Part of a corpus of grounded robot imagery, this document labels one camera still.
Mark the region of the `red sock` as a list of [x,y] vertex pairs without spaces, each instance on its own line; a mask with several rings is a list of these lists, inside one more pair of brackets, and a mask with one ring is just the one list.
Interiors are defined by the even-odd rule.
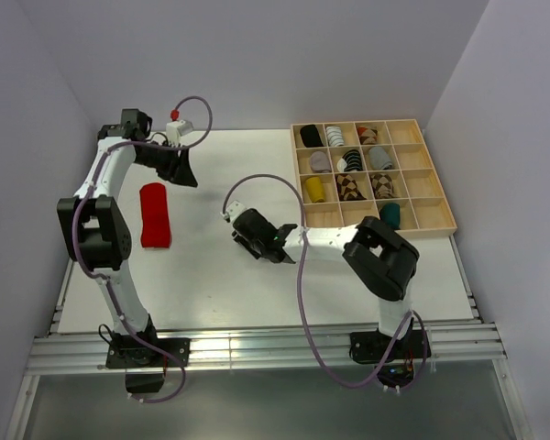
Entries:
[[171,222],[166,187],[158,182],[144,185],[139,191],[142,230],[140,243],[143,248],[169,248],[171,246]]

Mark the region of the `dark green reindeer sock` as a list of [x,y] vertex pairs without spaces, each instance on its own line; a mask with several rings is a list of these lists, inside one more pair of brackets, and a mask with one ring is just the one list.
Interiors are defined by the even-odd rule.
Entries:
[[386,203],[379,210],[379,218],[393,230],[401,229],[401,207],[397,203]]

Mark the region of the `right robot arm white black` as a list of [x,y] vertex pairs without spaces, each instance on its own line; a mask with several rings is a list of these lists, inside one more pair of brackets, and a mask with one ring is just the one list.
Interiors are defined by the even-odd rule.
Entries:
[[379,301],[379,349],[396,358],[410,343],[413,313],[409,284],[420,253],[409,241],[375,216],[357,225],[276,227],[258,210],[234,202],[223,218],[234,229],[233,239],[255,259],[274,264],[307,259],[346,263]]

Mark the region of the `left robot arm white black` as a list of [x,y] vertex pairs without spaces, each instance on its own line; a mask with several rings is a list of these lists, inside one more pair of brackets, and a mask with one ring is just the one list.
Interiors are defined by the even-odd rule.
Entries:
[[113,317],[114,333],[134,336],[127,355],[139,366],[157,361],[160,342],[146,335],[152,327],[149,312],[138,298],[127,260],[132,237],[117,204],[129,168],[136,164],[153,169],[171,184],[197,187],[182,137],[193,124],[173,111],[166,125],[167,141],[150,143],[152,118],[136,109],[125,109],[121,122],[104,125],[97,134],[93,164],[72,197],[61,198],[57,215],[66,248],[87,277],[100,286]]

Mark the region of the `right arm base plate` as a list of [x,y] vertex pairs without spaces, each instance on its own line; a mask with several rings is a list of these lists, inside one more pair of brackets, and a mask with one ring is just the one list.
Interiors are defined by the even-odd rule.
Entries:
[[[353,332],[349,334],[350,358],[361,365],[379,364],[391,338],[379,331]],[[432,350],[421,330],[412,330],[403,339],[398,339],[385,363],[406,359],[423,359],[432,356]]]

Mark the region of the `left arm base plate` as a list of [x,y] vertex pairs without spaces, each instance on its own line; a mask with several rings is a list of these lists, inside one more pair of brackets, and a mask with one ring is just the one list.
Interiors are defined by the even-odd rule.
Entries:
[[156,350],[143,346],[131,335],[113,334],[113,342],[108,348],[105,367],[107,369],[143,369],[177,368],[188,365],[191,348],[189,338],[139,336]]

